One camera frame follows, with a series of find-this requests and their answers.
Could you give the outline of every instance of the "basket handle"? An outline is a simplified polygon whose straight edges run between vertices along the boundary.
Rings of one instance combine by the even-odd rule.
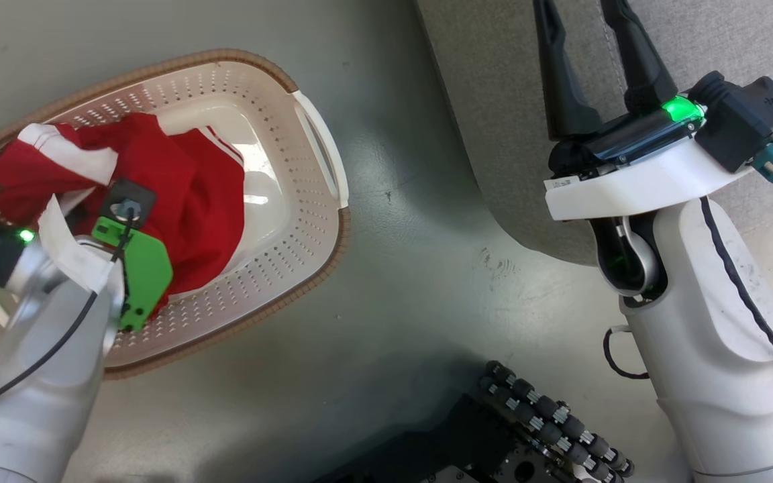
[[[318,165],[324,173],[324,178],[330,187],[332,196],[340,202],[341,208],[348,207],[348,177],[344,173],[342,157],[338,153],[336,141],[330,134],[324,118],[315,108],[309,97],[302,92],[294,92],[294,98],[297,100],[297,116],[300,118],[303,131],[312,144],[315,157],[318,159]]]

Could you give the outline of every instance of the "gray floor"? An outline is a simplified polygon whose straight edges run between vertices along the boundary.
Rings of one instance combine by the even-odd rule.
[[[248,332],[105,384],[66,481],[312,480],[447,409],[488,358],[567,400],[637,462],[635,483],[687,481],[650,383],[605,366],[601,336],[622,319],[601,277],[519,247],[484,208],[416,25],[405,1],[0,1],[0,127],[132,68],[239,47],[312,98],[352,186],[340,269]],[[773,233],[749,242],[773,281]],[[627,336],[614,351],[640,369]]]

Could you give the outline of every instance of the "basket rim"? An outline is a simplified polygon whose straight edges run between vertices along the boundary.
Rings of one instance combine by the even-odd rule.
[[[251,65],[252,67],[258,68],[258,70],[269,74],[269,76],[279,83],[279,85],[281,85],[289,94],[294,94],[294,92],[299,90],[297,84],[284,70],[282,70],[282,68],[260,55],[238,49],[216,49],[193,53],[180,58],[173,58],[159,64],[139,68],[138,70],[133,70],[127,74],[121,74],[121,76],[113,77],[103,83],[98,83],[98,85],[89,86],[88,88],[62,98],[59,101],[35,110],[33,113],[30,113],[22,119],[13,122],[6,128],[1,129],[0,150],[2,150],[10,141],[14,140],[19,134],[19,131],[30,123],[45,122],[74,107],[81,106],[85,102],[95,100],[98,97],[108,95],[114,91],[119,91],[120,89],[134,85],[135,83],[141,83],[157,76],[163,76],[163,74],[184,70],[185,68],[198,67],[199,65],[218,62],[237,62],[240,64]],[[254,326],[256,323],[263,321],[279,309],[284,308],[292,301],[297,300],[308,293],[312,288],[316,287],[320,282],[323,282],[330,276],[344,257],[344,253],[346,253],[350,235],[349,208],[344,207],[338,209],[338,222],[336,244],[325,263],[310,275],[310,277],[290,288],[281,297],[277,297],[277,299],[249,312],[236,321],[229,322],[212,333],[206,333],[190,342],[182,343],[182,345],[169,349],[167,352],[162,352],[162,354],[144,358],[144,360],[140,360],[136,363],[105,367],[104,379],[126,379],[181,360],[181,358],[195,354],[195,352],[215,345],[215,343],[219,343],[248,327]]]

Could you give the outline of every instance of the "laundry basket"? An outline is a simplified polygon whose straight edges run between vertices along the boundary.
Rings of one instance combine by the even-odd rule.
[[[28,123],[74,127],[156,114],[167,134],[211,125],[244,157],[243,250],[223,278],[172,302],[139,333],[117,334],[107,378],[183,358],[263,320],[333,271],[350,228],[348,184],[324,120],[281,68],[217,50],[170,60],[77,92],[0,131],[0,150]],[[1,302],[0,321],[7,317]]]

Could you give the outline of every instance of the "glowing green led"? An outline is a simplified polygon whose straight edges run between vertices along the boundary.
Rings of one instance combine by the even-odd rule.
[[[34,239],[34,233],[27,229],[21,229],[19,233],[17,233],[17,236],[19,236],[19,238],[22,239],[22,241],[24,241],[26,244],[30,244],[32,239]]]
[[[670,119],[672,122],[703,119],[703,110],[681,95],[677,95],[676,97],[667,101],[665,104],[663,104],[662,107],[670,114]]]

